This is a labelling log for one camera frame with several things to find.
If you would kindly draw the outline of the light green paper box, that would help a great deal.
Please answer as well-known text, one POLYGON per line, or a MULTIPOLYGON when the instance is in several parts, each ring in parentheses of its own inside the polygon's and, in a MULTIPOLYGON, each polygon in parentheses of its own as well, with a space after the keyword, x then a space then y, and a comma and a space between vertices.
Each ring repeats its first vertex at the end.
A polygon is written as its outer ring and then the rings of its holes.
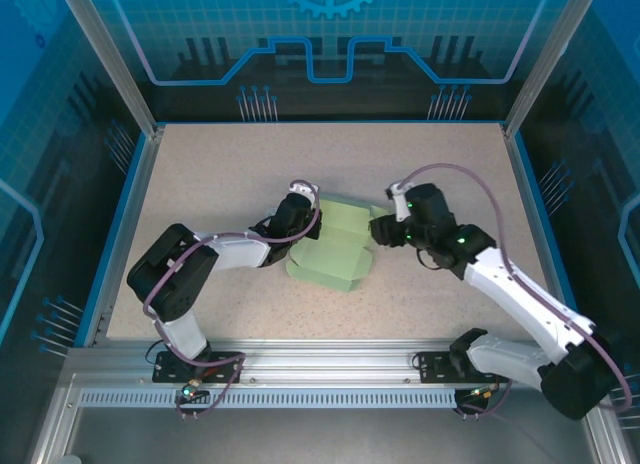
POLYGON ((296 280, 351 292, 370 272, 373 245, 370 222, 389 211, 364 201, 326 194, 319 237, 304 238, 289 252, 288 275, 296 280))

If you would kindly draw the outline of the aluminium side rail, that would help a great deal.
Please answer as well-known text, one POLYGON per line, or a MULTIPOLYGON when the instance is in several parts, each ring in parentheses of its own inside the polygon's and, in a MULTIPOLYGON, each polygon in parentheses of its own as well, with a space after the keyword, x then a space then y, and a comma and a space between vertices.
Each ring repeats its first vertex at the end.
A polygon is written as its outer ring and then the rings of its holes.
POLYGON ((75 348, 94 345, 103 315, 110 314, 116 303, 163 134, 164 126, 160 126, 153 137, 142 134, 136 145, 76 333, 75 348))
POLYGON ((509 134, 505 125, 501 126, 501 130, 539 257, 544 282, 554 297, 577 312, 575 295, 524 141, 519 132, 509 134))

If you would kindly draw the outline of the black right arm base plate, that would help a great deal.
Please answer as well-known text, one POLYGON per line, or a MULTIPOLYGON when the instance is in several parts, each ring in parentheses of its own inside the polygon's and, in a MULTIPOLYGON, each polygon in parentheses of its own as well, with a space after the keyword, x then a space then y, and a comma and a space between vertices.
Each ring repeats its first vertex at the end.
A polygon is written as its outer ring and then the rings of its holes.
POLYGON ((506 384, 508 379, 494 374, 483 374, 470 369, 459 371, 452 363, 449 352, 418 352, 411 359, 422 384, 506 384))

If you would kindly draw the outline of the wide aluminium base rail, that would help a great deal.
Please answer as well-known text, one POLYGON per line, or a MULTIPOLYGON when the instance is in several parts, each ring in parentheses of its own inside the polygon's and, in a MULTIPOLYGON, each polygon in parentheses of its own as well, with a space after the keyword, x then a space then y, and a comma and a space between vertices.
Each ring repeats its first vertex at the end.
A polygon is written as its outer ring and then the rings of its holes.
MULTIPOLYGON (((402 388, 420 384, 412 358, 447 351, 448 339, 219 339, 211 347, 246 355, 240 386, 249 388, 402 388)), ((67 354, 60 387, 153 385, 144 341, 107 341, 67 354)))

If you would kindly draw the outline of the aluminium frame post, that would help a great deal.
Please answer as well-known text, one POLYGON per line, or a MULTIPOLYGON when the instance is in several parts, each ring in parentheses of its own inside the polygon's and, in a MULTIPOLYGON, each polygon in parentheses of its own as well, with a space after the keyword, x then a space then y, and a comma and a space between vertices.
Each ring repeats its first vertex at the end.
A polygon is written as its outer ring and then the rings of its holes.
POLYGON ((515 134, 533 108, 592 2, 567 1, 505 120, 503 134, 507 140, 515 139, 515 134))
POLYGON ((136 124, 148 138, 155 139, 159 125, 146 100, 151 85, 134 78, 93 0, 65 2, 136 124))

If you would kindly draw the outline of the aluminium lower frame bar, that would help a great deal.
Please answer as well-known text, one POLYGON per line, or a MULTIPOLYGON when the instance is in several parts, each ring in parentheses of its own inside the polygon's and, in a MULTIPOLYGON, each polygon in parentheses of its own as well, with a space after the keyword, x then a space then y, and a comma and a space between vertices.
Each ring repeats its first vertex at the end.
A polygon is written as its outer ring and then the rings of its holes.
POLYGON ((81 387, 75 383, 75 376, 61 376, 29 464, 59 464, 65 460, 80 398, 81 387))
POLYGON ((587 416, 595 464, 632 464, 622 430, 615 416, 595 410, 587 416))

